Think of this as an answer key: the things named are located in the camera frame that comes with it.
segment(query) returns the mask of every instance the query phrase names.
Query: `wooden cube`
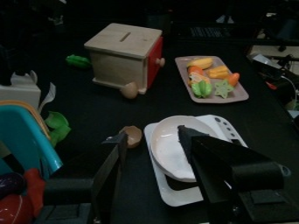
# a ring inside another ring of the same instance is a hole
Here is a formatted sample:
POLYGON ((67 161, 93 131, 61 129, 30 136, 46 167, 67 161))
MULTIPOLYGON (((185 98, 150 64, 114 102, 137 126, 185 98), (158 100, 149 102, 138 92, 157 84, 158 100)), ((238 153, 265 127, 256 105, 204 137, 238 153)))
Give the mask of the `wooden cube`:
POLYGON ((126 24, 109 24, 83 44, 87 49, 93 82, 121 88, 134 81, 140 94, 150 87, 161 58, 161 31, 126 24))

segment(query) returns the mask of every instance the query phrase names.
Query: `teal bin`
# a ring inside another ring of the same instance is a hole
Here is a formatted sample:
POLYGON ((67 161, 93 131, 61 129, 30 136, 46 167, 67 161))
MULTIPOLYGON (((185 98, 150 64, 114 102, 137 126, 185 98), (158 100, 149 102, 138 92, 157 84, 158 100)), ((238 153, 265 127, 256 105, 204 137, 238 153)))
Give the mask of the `teal bin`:
POLYGON ((0 175, 37 168, 47 179, 59 167, 59 157, 30 112, 17 105, 0 106, 0 175))

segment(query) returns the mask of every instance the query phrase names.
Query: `white tray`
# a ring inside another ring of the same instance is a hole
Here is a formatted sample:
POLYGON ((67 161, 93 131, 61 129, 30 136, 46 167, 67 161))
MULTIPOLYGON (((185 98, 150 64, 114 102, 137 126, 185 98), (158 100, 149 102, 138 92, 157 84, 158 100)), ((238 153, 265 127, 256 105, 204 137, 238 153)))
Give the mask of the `white tray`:
MULTIPOLYGON (((238 136, 238 133, 236 132, 234 128, 224 118, 214 115, 202 115, 197 116, 196 118, 212 127, 212 129, 217 133, 218 139, 240 144, 246 147, 241 137, 238 136)), ((201 191, 197 186, 180 191, 174 191, 168 186, 165 175, 153 161, 153 156, 150 152, 150 135, 156 124, 157 123, 150 123, 144 127, 144 137, 152 160, 153 174, 156 177, 158 192, 161 194, 164 203, 170 207, 178 207, 190 204, 193 202, 201 201, 202 200, 201 191)))

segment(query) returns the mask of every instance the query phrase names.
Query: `black tablecloth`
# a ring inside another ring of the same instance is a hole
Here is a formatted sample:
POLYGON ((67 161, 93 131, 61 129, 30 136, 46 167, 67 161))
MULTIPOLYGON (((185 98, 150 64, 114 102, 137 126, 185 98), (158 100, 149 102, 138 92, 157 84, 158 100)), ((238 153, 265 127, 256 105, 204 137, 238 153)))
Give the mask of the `black tablecloth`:
MULTIPOLYGON (((78 70, 65 64, 63 59, 70 54, 89 56, 82 47, 86 40, 49 41, 31 50, 31 69, 39 77, 41 97, 49 82, 57 88, 55 98, 45 105, 41 115, 45 117, 47 111, 62 113, 71 128, 55 146, 62 162, 82 151, 95 149, 124 126, 134 125, 144 130, 146 124, 157 123, 168 116, 221 116, 234 127, 248 148, 290 169, 292 176, 285 180, 284 188, 299 202, 299 135, 286 111, 240 50, 229 45, 168 42, 162 47, 165 65, 152 87, 144 95, 128 100, 117 89, 91 83, 91 70, 78 70), (176 57, 192 55, 217 56, 229 70, 240 73, 240 84, 248 93, 245 101, 225 104, 192 101, 174 64, 176 57)), ((140 145, 126 152, 111 223, 198 223, 205 221, 204 207, 202 202, 178 207, 162 202, 142 137, 140 145)))

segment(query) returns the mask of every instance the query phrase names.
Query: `white bowl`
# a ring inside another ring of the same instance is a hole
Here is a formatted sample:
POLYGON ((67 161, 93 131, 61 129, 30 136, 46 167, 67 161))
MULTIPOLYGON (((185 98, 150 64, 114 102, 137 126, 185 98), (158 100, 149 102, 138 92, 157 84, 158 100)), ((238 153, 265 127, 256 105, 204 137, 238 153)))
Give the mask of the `white bowl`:
POLYGON ((212 128, 193 116, 176 115, 162 119, 153 128, 150 152, 162 173, 181 182, 196 182, 192 167, 178 142, 177 126, 184 125, 201 133, 217 137, 212 128))

